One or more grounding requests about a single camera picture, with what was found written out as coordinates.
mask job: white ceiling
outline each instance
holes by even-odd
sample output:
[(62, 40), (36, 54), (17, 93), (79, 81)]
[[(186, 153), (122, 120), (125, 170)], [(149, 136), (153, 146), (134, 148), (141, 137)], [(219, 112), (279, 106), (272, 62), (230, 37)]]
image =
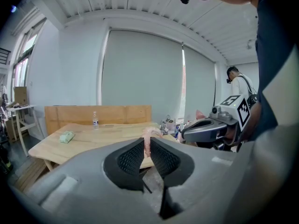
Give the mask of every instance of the white ceiling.
[(256, 61), (257, 12), (250, 4), (230, 5), (219, 0), (56, 0), (70, 18), (104, 9), (144, 11), (173, 20), (212, 44), (228, 64)]

